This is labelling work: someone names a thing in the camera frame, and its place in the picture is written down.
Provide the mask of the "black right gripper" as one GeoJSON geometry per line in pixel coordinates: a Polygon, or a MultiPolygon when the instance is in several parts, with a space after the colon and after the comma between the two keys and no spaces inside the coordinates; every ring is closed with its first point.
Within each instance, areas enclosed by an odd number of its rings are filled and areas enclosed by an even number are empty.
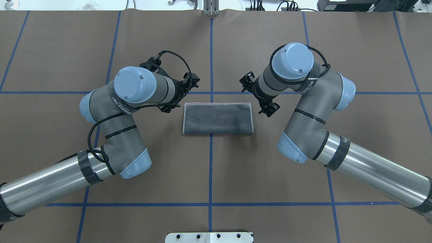
{"type": "Polygon", "coordinates": [[[259,114],[263,113],[267,117],[271,117],[280,106],[277,103],[273,102],[273,99],[277,97],[277,95],[272,96],[266,93],[259,84],[260,77],[255,77],[253,72],[250,71],[244,77],[242,77],[239,82],[242,84],[242,92],[248,91],[253,94],[253,96],[257,99],[261,110],[258,112],[259,114]]]}

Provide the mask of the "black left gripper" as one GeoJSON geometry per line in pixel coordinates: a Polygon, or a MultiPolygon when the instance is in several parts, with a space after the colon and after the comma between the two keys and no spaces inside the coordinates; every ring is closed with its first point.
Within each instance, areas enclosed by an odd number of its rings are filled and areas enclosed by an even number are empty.
{"type": "MultiPolygon", "coordinates": [[[[146,62],[141,63],[139,66],[141,68],[145,68],[149,71],[155,72],[156,74],[160,74],[168,78],[168,73],[166,73],[166,71],[160,67],[162,63],[160,57],[161,56],[150,57],[146,62]]],[[[168,88],[169,91],[174,91],[174,97],[169,101],[162,101],[159,104],[146,104],[140,106],[140,109],[147,107],[158,107],[161,112],[170,113],[173,109],[180,106],[180,101],[185,98],[185,96],[188,94],[188,92],[190,92],[191,89],[199,87],[197,83],[200,81],[200,78],[196,74],[191,72],[190,66],[184,58],[182,58],[181,56],[177,57],[182,60],[188,71],[183,76],[183,81],[178,81],[174,79],[174,88],[168,88]]]]}

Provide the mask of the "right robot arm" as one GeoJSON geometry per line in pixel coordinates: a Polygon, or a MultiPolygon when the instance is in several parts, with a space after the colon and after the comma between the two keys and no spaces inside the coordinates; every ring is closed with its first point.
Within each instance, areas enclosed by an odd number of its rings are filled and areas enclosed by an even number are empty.
{"type": "Polygon", "coordinates": [[[280,105],[273,100],[291,89],[301,96],[277,145],[278,151],[298,163],[315,160],[330,171],[358,180],[385,197],[432,218],[431,178],[402,167],[348,138],[325,129],[333,111],[355,97],[355,84],[331,71],[324,55],[302,43],[289,43],[273,51],[268,65],[255,77],[242,77],[242,91],[258,100],[259,113],[271,117],[280,105]]]}

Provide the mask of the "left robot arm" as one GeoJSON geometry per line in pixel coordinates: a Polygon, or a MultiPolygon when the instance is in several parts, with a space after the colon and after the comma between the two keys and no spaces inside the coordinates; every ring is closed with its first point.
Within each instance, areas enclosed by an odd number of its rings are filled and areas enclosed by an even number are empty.
{"type": "Polygon", "coordinates": [[[80,112],[92,124],[87,148],[31,175],[2,183],[1,224],[112,175],[129,179],[150,168],[148,148],[133,113],[147,107],[169,113],[200,80],[188,65],[183,80],[171,78],[161,68],[161,55],[122,68],[114,80],[82,98],[80,112]]]}

